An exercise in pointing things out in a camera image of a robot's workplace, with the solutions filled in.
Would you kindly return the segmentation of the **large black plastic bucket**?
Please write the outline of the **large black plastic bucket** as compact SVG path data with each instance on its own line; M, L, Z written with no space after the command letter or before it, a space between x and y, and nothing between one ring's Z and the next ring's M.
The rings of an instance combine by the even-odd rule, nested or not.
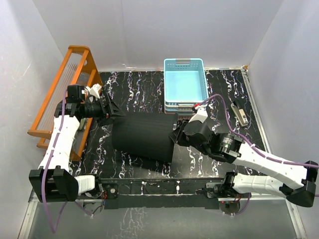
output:
M112 126L112 146L117 151L166 163L172 162L177 114L128 112Z

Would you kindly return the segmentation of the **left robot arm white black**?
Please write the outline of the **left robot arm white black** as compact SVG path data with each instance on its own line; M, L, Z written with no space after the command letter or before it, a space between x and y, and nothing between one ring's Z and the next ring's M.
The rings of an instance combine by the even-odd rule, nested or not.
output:
M98 177L89 174L72 176L69 172L71 149L83 119L96 118L100 126L112 124L125 113L100 84L91 87L69 85L54 111L51 139L37 169L29 173L29 181L39 201L74 202L87 193L97 199L103 193Z

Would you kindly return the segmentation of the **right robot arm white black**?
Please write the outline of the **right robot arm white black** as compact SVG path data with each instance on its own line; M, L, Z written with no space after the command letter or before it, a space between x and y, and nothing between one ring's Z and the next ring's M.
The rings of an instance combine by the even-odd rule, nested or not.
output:
M244 175L228 172L222 184L206 188L211 197L232 198L240 194L258 193L279 196L305 208L314 204L319 166L312 161L297 165L258 150L230 133L214 133L206 123L198 120L183 121L169 136L174 143L192 146L216 161L262 173Z

